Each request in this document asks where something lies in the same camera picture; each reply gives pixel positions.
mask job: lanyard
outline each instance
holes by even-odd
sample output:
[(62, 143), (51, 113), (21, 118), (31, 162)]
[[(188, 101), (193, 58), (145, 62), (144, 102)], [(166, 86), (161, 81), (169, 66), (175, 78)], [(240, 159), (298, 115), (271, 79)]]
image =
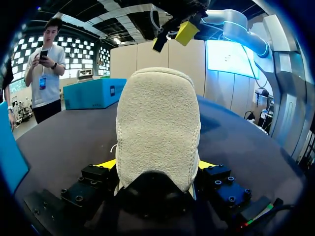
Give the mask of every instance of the lanyard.
[[(48, 54), (50, 53), (50, 51), (51, 51), (51, 49), (52, 49), (52, 47), (53, 47), (53, 45), (51, 45), (51, 47), (50, 47), (50, 49), (48, 49), (47, 51), (47, 56), (48, 56)], [(43, 66), (43, 65), (41, 65), (41, 67), (42, 67), (42, 74), (41, 74), (41, 76), (43, 76), (45, 73), (45, 67)]]

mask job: young man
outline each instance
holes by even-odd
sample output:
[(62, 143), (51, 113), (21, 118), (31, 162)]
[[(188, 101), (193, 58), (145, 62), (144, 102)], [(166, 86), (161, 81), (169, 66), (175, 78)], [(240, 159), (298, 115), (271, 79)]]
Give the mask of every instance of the young man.
[(10, 83), (13, 80), (11, 60), (9, 60), (6, 63), (5, 70), (6, 71), (4, 71), (2, 73), (4, 75), (4, 77), (3, 77), (2, 88), (0, 88), (0, 103), (3, 102), (2, 91), (4, 91), (4, 98), (5, 98), (5, 101), (8, 104), (8, 115), (9, 115), (9, 122), (10, 122), (10, 125), (11, 125), (11, 131), (13, 131), (13, 128), (14, 128), (14, 116), (13, 116), (13, 108), (10, 106), (10, 104), (11, 104), (11, 101), (10, 101)]
[[(65, 71), (63, 47), (53, 44), (63, 22), (52, 18), (45, 26), (43, 46), (29, 57), (25, 71), (25, 84), (31, 84), (32, 109), (37, 123), (61, 111), (59, 76)], [(40, 58), (41, 51), (48, 51)]]

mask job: floor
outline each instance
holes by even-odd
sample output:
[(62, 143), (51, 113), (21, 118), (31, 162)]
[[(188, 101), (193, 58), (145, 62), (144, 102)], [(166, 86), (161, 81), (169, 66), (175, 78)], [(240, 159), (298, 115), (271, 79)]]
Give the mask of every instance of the floor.
[[(62, 111), (65, 110), (64, 101), (61, 101), (61, 109)], [(34, 128), (36, 125), (37, 125), (37, 122), (34, 116), (32, 116), (28, 121), (25, 121), (18, 126), (15, 125), (14, 130), (13, 130), (14, 139), (17, 140), (23, 134), (28, 132), (30, 129)]]

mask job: blue box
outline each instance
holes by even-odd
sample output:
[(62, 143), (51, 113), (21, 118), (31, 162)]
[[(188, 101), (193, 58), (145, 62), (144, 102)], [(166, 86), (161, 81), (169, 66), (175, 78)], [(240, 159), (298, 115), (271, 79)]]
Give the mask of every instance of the blue box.
[(67, 110), (102, 109), (118, 102), (127, 79), (96, 79), (63, 88)]

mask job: checkered pattern wall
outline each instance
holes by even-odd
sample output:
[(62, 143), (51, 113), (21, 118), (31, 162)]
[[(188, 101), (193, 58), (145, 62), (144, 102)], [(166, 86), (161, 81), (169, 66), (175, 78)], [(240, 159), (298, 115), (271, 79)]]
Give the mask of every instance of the checkered pattern wall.
[[(13, 83), (10, 85), (10, 91), (16, 92), (25, 88), (22, 80), (25, 75), (29, 56), (42, 46), (43, 36), (29, 36), (20, 39), (14, 48), (12, 60)], [(74, 37), (66, 37), (60, 35), (56, 37), (55, 45), (62, 46), (65, 52), (66, 70), (60, 79), (75, 78), (77, 71), (85, 68), (93, 68), (93, 58), (95, 55), (95, 44), (86, 40)], [(102, 64), (98, 66), (98, 75), (109, 75), (110, 55), (109, 50), (104, 47), (100, 48), (99, 61)]]
[(99, 49), (98, 58), (98, 74), (99, 75), (109, 75), (109, 65), (110, 65), (110, 51), (106, 48), (101, 47)]

